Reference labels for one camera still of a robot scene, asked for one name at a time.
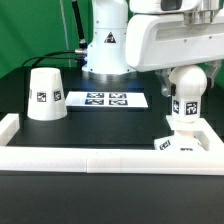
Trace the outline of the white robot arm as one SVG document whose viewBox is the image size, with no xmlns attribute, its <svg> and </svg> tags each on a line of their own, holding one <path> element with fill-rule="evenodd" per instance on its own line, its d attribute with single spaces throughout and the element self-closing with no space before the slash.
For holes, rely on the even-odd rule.
<svg viewBox="0 0 224 224">
<path fill-rule="evenodd" d="M 213 79 L 224 61 L 224 0 L 92 0 L 92 7 L 87 75 L 154 71 L 162 94 L 171 96 L 173 68 L 205 63 Z"/>
</svg>

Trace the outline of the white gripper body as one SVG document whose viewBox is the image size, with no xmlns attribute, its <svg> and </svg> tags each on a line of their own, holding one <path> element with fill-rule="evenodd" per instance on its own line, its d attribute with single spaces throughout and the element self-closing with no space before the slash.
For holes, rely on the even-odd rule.
<svg viewBox="0 0 224 224">
<path fill-rule="evenodd" d="M 183 14 L 133 16 L 126 33 L 126 61 L 152 71 L 224 59 L 224 11 L 210 24 L 184 23 Z"/>
</svg>

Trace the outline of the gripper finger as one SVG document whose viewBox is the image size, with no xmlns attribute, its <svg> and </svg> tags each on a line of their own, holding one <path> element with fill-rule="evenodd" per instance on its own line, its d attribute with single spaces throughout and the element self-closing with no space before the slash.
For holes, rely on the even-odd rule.
<svg viewBox="0 0 224 224">
<path fill-rule="evenodd" d="M 222 61 L 221 60 L 210 61 L 210 62 L 206 62 L 205 65 L 206 65 L 205 74 L 207 77 L 207 87 L 213 88 L 215 83 L 215 78 L 221 69 Z"/>
<path fill-rule="evenodd" d="M 155 72 L 158 80 L 161 83 L 161 93 L 165 97 L 171 97 L 175 95 L 176 85 L 169 80 L 171 69 L 160 69 Z"/>
</svg>

